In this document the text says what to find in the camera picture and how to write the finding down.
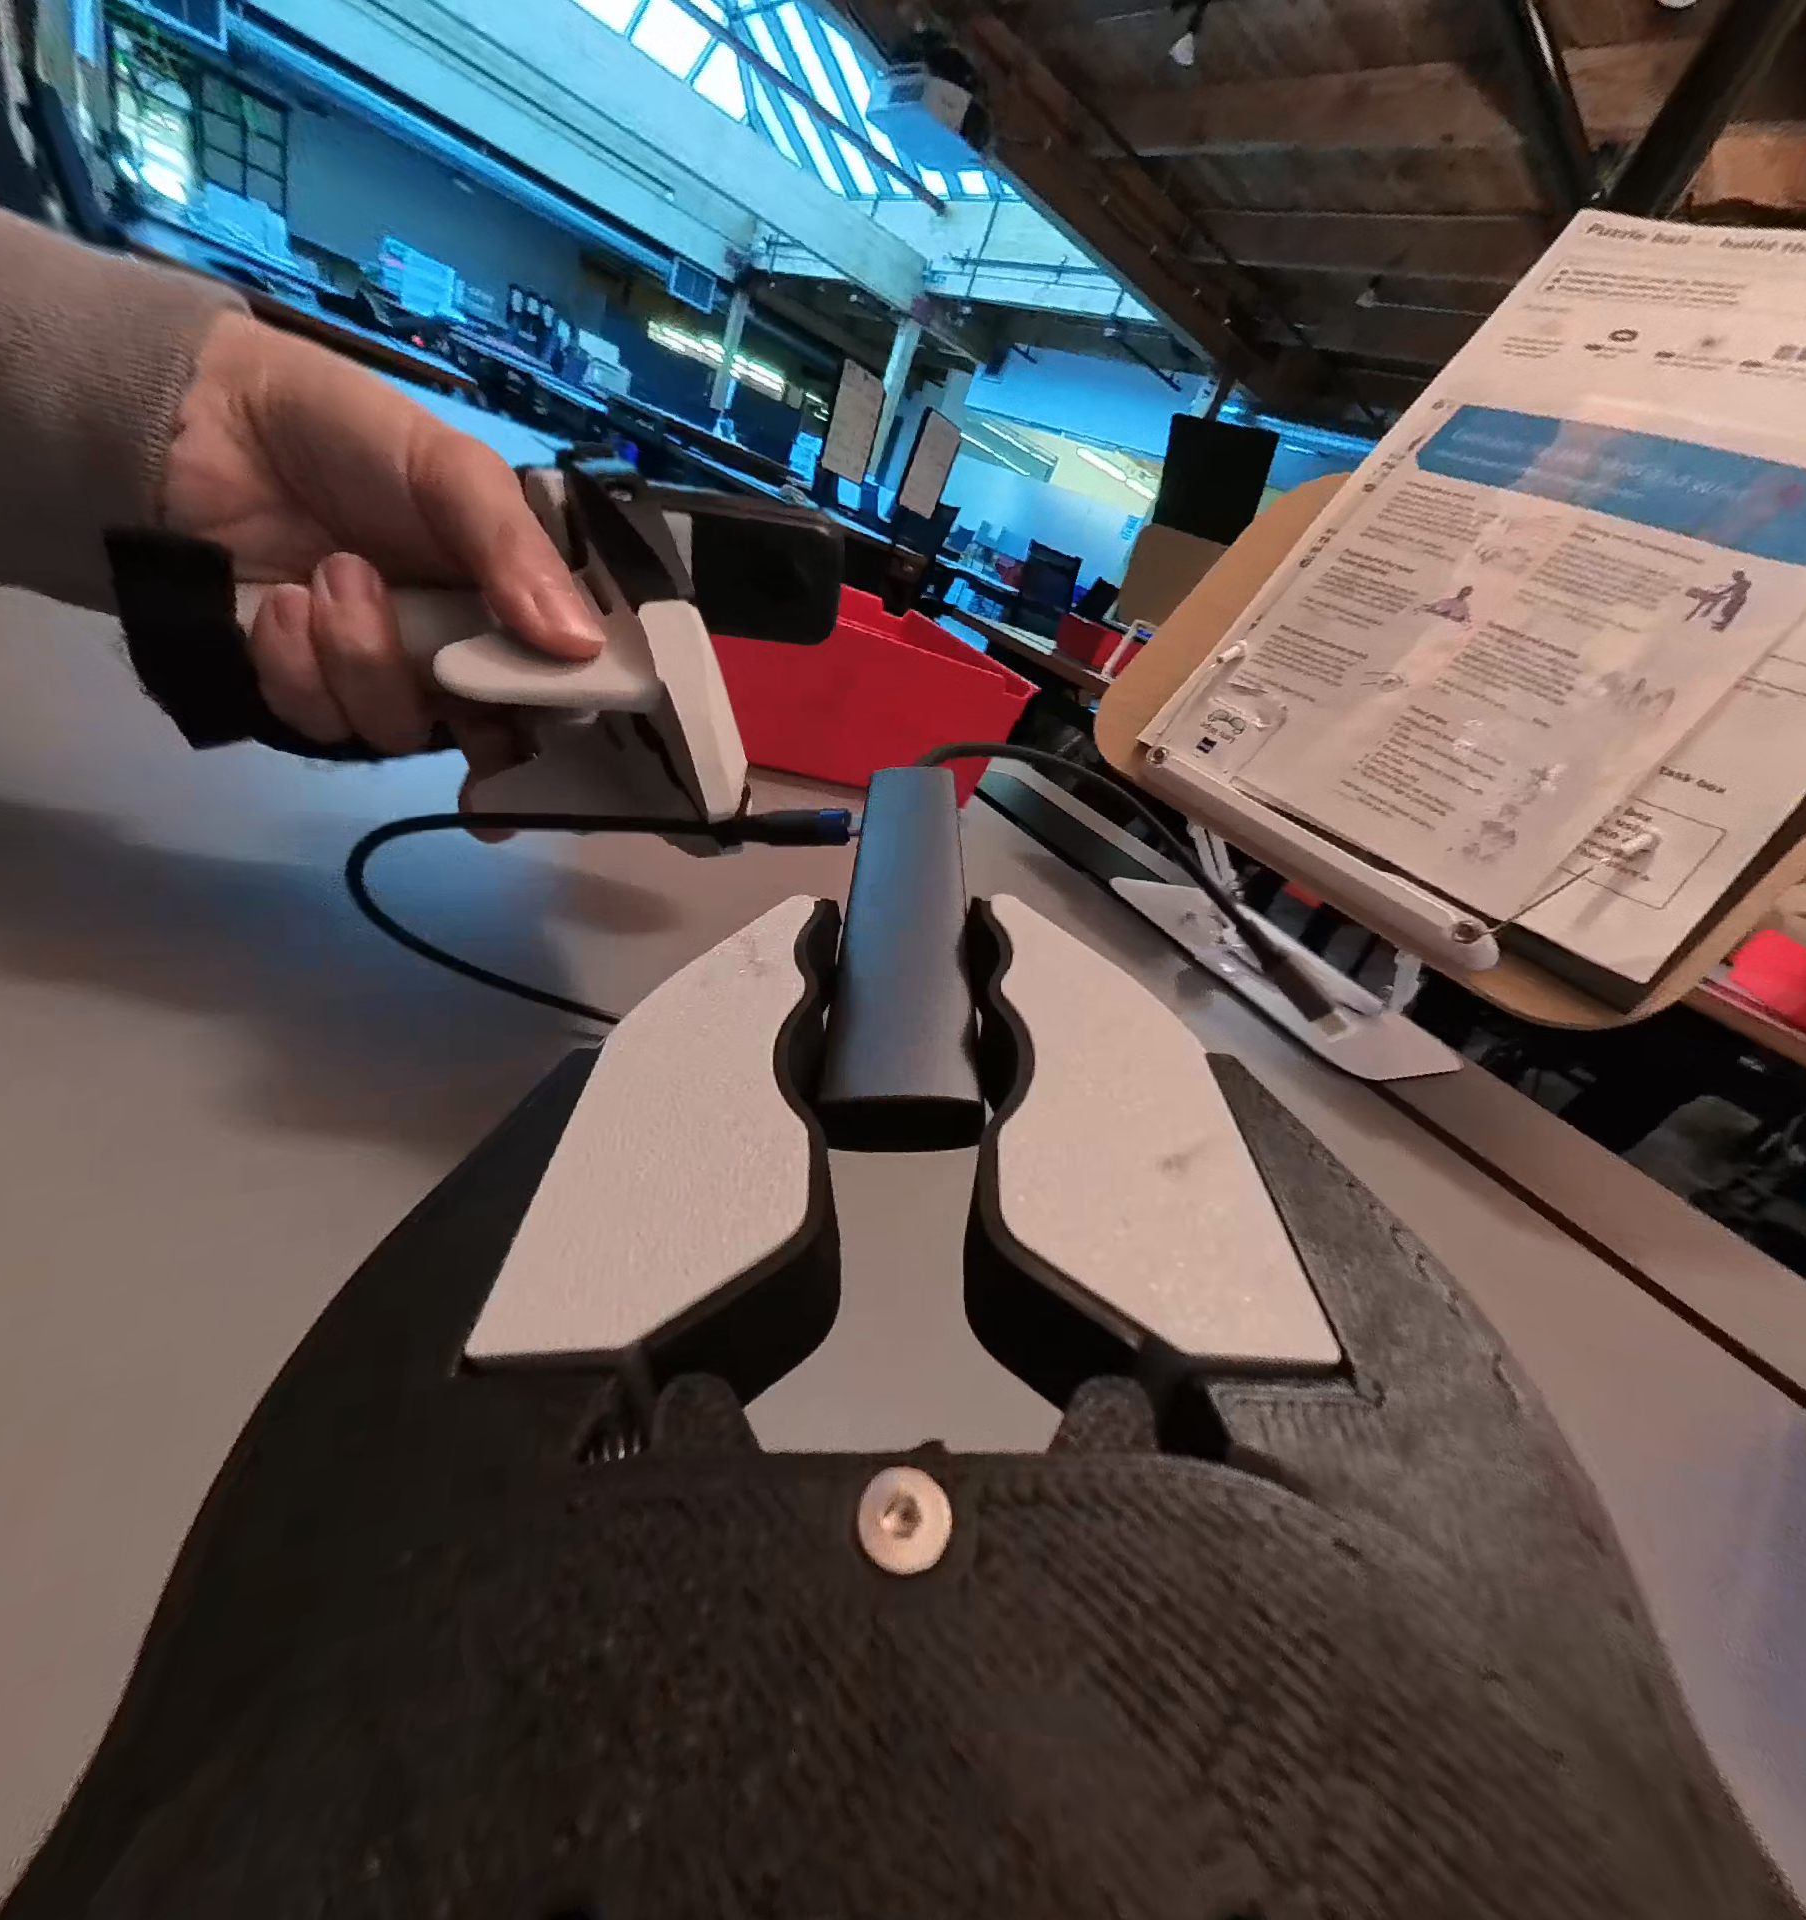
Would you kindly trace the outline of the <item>white printed instruction sheet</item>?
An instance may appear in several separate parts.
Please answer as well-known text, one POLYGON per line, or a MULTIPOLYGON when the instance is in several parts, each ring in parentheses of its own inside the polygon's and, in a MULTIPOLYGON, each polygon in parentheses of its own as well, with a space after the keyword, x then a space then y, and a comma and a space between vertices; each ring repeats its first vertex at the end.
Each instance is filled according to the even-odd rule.
MULTIPOLYGON (((1460 403, 1587 399, 1806 432, 1806 232, 1578 217, 1404 413, 1362 499, 1460 403)), ((1502 937, 1635 1007, 1803 806, 1806 612, 1502 937)))

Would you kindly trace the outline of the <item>cardboard box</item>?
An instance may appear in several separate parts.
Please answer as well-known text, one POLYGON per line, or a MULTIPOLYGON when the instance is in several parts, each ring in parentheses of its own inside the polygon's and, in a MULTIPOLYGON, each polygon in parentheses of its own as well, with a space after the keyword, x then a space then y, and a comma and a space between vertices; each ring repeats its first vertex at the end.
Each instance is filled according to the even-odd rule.
POLYGON ((1158 626, 1203 585, 1227 547, 1186 535, 1162 522, 1136 532, 1130 562, 1116 592, 1119 626, 1158 626))

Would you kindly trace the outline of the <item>person's left hand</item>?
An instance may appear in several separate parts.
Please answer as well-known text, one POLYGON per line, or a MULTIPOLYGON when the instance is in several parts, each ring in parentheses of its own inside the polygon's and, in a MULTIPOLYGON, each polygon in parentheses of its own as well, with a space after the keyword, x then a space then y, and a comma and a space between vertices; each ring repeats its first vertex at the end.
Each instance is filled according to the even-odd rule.
POLYGON ((391 588, 468 588, 549 660, 586 662, 597 613, 492 446, 307 338, 241 313, 208 330, 162 491, 172 532, 266 588, 246 653, 270 715, 322 747, 421 753, 448 731, 468 774, 515 766, 500 706, 442 693, 406 654, 391 588))

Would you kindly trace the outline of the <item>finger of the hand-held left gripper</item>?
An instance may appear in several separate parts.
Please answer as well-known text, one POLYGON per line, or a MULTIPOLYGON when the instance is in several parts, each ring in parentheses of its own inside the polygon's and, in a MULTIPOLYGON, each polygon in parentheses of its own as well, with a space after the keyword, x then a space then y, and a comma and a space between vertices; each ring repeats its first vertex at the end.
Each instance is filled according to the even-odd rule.
POLYGON ((653 599, 637 620, 661 688, 653 727, 670 769, 700 820, 733 821, 747 808, 747 750, 701 612, 682 599, 653 599))
POLYGON ((677 849, 717 849, 727 825, 727 715, 714 706, 682 714, 496 706, 515 757, 492 774, 471 774, 460 824, 503 814, 559 814, 608 820, 609 829, 653 831, 677 849))

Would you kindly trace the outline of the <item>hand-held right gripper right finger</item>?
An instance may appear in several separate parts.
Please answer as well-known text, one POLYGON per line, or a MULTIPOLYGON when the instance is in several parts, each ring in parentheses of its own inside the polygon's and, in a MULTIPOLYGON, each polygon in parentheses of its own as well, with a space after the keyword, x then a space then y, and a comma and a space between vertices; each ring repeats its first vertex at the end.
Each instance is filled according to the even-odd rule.
POLYGON ((1211 1057, 1148 985, 1012 894, 972 902, 986 1127, 965 1319, 1046 1403, 1130 1379, 1323 1381, 1344 1346, 1211 1057))

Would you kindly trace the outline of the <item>wooden document stand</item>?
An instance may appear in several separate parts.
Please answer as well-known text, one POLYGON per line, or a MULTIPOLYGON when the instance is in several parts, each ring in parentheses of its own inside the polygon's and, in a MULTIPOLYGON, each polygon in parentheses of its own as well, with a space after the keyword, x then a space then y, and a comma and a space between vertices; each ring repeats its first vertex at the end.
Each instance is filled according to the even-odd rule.
MULTIPOLYGON (((1612 209, 1581 214, 1587 212, 1644 219, 1612 209)), ((1730 228, 1730 225, 1644 221, 1730 228)), ((1806 228, 1784 227, 1753 227, 1753 231, 1806 232, 1806 228)), ((1673 964, 1640 1004, 1615 1007, 1587 995, 1589 978, 1562 978, 1562 971, 1546 964, 1538 947, 1527 943, 1511 947, 1505 940, 1508 921, 1485 919, 1449 894, 1433 892, 1406 874, 1379 865, 1346 842, 1256 800, 1240 789, 1243 763, 1216 766, 1186 750, 1203 703, 1226 688, 1282 703, 1285 669, 1276 667, 1280 684, 1269 684, 1260 667, 1247 665, 1247 658, 1260 635, 1271 635, 1269 608, 1287 588, 1311 580, 1311 568, 1338 527, 1362 502, 1365 481, 1390 462, 1392 434, 1417 402, 1418 398, 1410 402, 1356 471, 1287 492, 1240 535, 1203 585, 1158 623, 1140 658, 1123 667, 1096 719, 1096 745, 1116 771, 1168 802, 1192 828, 1207 829, 1240 855, 1298 881, 1325 906, 1397 950, 1413 955, 1431 971, 1441 971, 1467 985, 1492 1009, 1543 1025, 1596 1031, 1644 1018, 1684 1001, 1699 985, 1709 971, 1756 931, 1777 896, 1806 872, 1806 806, 1796 818, 1796 838, 1789 845, 1781 835, 1770 840, 1766 850, 1775 858, 1773 870, 1745 876, 1735 899, 1695 940, 1687 960, 1673 964)), ((1292 641, 1277 660, 1301 660, 1304 675, 1315 687, 1332 679, 1328 664, 1334 654, 1320 641, 1292 641)))

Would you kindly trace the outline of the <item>large red plastic bin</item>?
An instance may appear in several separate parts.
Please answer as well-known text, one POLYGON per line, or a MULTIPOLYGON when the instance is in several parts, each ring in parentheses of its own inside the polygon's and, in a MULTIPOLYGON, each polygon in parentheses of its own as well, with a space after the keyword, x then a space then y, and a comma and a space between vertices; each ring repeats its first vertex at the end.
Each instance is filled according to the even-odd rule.
POLYGON ((753 768, 865 789, 950 740, 1009 738, 1036 688, 918 612, 842 588, 817 644, 714 636, 753 768))

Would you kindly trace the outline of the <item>person's left forearm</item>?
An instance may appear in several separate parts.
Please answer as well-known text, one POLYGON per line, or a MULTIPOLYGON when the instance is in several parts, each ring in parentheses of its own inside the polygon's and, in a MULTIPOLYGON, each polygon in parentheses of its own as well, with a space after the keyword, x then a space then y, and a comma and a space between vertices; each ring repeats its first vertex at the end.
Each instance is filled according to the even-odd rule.
POLYGON ((0 207, 0 586, 114 612, 105 539, 162 522, 179 408, 215 325, 208 278, 0 207))

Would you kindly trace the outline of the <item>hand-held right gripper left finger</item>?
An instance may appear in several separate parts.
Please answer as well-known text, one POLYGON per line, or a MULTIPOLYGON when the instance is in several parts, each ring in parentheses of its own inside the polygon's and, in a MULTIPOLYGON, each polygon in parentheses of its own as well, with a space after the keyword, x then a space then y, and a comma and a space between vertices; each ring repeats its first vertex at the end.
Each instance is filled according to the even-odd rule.
POLYGON ((644 996, 596 1055, 465 1342, 477 1370, 606 1363, 750 1403, 842 1295, 814 1111, 842 914, 792 896, 644 996))

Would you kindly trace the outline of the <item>dark grey usb hub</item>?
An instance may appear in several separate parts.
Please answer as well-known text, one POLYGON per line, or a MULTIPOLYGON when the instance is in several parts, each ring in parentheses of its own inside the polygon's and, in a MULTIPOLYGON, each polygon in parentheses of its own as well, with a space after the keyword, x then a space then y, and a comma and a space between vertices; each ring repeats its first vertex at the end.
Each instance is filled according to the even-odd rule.
POLYGON ((824 1030, 817 1113, 831 1147, 930 1154, 982 1138, 968 902, 949 768, 879 771, 824 1030))

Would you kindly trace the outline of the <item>grey desk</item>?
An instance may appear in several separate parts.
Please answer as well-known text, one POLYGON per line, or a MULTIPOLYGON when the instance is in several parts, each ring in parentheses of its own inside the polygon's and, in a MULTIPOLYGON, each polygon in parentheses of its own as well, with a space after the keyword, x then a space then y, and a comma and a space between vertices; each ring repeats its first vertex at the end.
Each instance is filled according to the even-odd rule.
MULTIPOLYGON (((565 1048, 341 896, 363 829, 456 784, 194 755, 112 622, 0 588, 0 1903, 249 1411, 565 1048)), ((1499 1083, 1323 1067, 996 810, 963 833, 978 890, 1176 1007, 1493 1320, 1806 1906, 1806 1285, 1499 1083)))

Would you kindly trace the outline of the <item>black monitor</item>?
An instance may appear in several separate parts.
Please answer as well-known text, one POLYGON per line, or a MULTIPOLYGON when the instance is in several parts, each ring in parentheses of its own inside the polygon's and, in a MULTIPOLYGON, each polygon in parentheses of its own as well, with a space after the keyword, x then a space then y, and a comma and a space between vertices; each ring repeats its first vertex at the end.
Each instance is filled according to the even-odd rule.
POLYGON ((1266 426, 1173 416, 1150 523, 1229 547, 1260 510, 1280 444, 1266 426))

